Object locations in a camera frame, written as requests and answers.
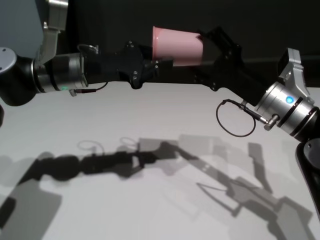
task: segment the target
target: black robot arm segment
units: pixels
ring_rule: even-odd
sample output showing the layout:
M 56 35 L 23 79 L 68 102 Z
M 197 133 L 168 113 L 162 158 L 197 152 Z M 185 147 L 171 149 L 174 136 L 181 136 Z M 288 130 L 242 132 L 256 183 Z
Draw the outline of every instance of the black robot arm segment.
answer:
M 170 70 L 173 59 L 152 61 L 152 48 L 128 41 L 115 53 L 95 53 L 84 56 L 84 74 L 88 84 L 111 81 L 129 82 L 133 89 Z
M 32 59 L 0 47 L 0 97 L 7 105 L 21 106 L 34 98 L 37 89 L 33 66 Z
M 256 106 L 270 84 L 260 75 L 246 68 L 242 60 L 242 48 L 217 27 L 208 33 L 199 31 L 203 38 L 211 40 L 221 51 L 221 56 L 214 62 L 207 77 L 198 76 L 204 85 L 213 91 L 227 88 Z

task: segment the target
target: black cable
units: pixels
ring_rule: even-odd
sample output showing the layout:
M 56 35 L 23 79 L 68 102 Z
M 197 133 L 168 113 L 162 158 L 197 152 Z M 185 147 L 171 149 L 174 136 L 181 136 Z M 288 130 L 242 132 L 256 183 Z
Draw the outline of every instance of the black cable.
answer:
M 96 88 L 75 89 L 74 92 L 77 93 L 77 94 L 95 93 L 95 92 L 97 92 L 97 91 L 105 88 L 105 87 L 107 86 L 107 84 L 108 84 L 108 83 L 106 82 L 103 86 L 101 86 L 101 87 L 99 87 L 99 88 L 97 88 L 97 89 L 96 89 Z
M 99 91 L 99 90 L 101 90 L 101 89 L 104 89 L 104 88 L 107 86 L 107 84 L 108 84 L 108 83 L 106 82 L 103 86 L 97 88 L 95 91 L 97 92 L 97 91 Z
M 225 100 L 223 100 L 223 101 L 218 105 L 218 107 L 216 108 L 216 111 L 215 111 L 216 120 L 218 121 L 218 124 L 220 125 L 220 127 L 221 127 L 223 130 L 225 130 L 228 134 L 230 134 L 230 135 L 232 135 L 232 136 L 234 136 L 234 137 L 237 137 L 237 138 L 244 138 L 244 137 L 247 137 L 247 136 L 251 135 L 251 134 L 255 131 L 256 126 L 257 126 L 257 123 L 256 123 L 256 118 L 255 118 L 253 115 L 251 115 L 248 111 L 245 111 L 245 113 L 247 113 L 248 115 L 250 115 L 250 116 L 252 117 L 252 119 L 253 119 L 253 129 L 252 129 L 249 133 L 247 133 L 247 134 L 245 134 L 245 135 L 237 135 L 237 134 L 234 134 L 234 133 L 230 132 L 229 130 L 227 130 L 227 129 L 222 125 L 222 123 L 220 122 L 220 119 L 219 119 L 219 108 L 220 108 L 222 105 L 226 104 L 226 103 L 231 103 L 231 104 L 233 104 L 233 105 L 236 105 L 236 106 L 239 107 L 241 110 L 248 110 L 248 108 L 247 108 L 245 105 L 242 105 L 241 103 L 238 103 L 238 102 L 233 101 L 233 100 L 230 100 L 230 99 L 225 99 Z

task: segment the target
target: pink plastic cup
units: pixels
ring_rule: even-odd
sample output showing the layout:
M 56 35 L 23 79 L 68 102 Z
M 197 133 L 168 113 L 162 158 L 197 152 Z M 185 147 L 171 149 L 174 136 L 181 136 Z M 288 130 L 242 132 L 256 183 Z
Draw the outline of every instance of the pink plastic cup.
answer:
M 204 45 L 200 34 L 153 27 L 152 59 L 173 58 L 174 66 L 198 66 Z

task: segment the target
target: white table surface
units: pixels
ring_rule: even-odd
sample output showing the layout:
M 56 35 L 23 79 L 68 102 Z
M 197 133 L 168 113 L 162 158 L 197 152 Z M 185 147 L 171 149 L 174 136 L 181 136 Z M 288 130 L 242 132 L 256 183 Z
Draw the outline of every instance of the white table surface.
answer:
M 310 91 L 319 104 L 320 90 Z M 0 102 L 0 204 L 7 197 L 15 202 L 0 239 L 320 239 L 295 159 L 298 142 L 259 123 L 249 137 L 228 135 L 215 117 L 226 98 L 239 100 L 226 89 L 200 85 L 149 83 L 132 90 L 110 83 L 77 97 L 39 94 L 20 107 Z M 252 124 L 229 106 L 221 109 L 221 119 L 238 133 Z M 16 186 L 39 156 L 82 159 L 132 152 L 137 143 L 154 151 L 163 142 L 198 159 L 177 152 L 129 178 L 79 173 L 57 181 L 45 175 Z

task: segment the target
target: robotic arm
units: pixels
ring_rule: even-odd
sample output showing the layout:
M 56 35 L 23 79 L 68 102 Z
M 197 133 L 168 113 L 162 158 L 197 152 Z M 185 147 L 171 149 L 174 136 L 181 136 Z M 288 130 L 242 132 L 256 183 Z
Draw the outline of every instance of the robotic arm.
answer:
M 48 4 L 46 21 L 41 18 L 44 41 L 36 59 L 20 57 L 12 49 L 0 47 L 0 97 L 7 105 L 24 105 L 37 93 L 70 91 L 72 96 L 93 93 L 99 89 L 88 88 L 89 85 L 110 81 L 126 81 L 133 89 L 139 89 L 143 83 L 173 67 L 172 58 L 153 59 L 151 47 L 133 41 L 128 41 L 115 53 L 104 54 L 97 46 L 79 45 L 78 53 L 56 55 L 68 1 L 49 0 Z M 220 27 L 199 34 L 215 44 L 221 55 L 210 72 L 193 69 L 195 82 L 213 91 L 231 90 L 243 99 L 242 103 L 236 104 L 262 122 L 267 131 L 277 125 L 301 142 L 296 155 L 319 216 L 320 111 L 305 87 L 299 51 L 290 48 L 286 51 L 278 64 L 278 75 L 283 82 L 275 80 L 270 85 L 262 76 L 246 68 L 240 45 Z M 247 108 L 246 103 L 255 106 L 256 112 Z

